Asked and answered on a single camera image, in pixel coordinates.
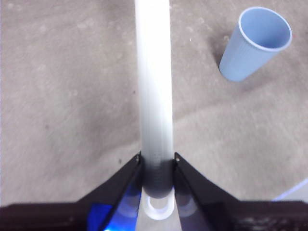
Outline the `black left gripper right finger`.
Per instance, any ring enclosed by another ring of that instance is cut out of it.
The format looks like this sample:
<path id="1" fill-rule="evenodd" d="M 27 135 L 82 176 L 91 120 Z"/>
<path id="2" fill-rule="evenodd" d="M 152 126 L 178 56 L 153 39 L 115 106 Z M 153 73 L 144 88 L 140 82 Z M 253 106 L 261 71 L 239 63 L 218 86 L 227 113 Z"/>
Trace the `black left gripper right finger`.
<path id="1" fill-rule="evenodd" d="M 241 201 L 174 154 L 175 200 L 184 231 L 306 231 L 303 201 Z"/>

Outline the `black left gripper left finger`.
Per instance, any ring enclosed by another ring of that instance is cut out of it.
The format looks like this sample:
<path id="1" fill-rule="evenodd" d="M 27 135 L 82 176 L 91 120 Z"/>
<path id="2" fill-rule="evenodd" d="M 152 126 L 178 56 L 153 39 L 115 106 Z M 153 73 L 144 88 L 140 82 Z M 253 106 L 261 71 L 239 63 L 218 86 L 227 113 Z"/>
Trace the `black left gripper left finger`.
<path id="1" fill-rule="evenodd" d="M 133 231 L 142 188 L 142 157 L 75 202 L 11 204 L 0 209 L 2 231 Z"/>

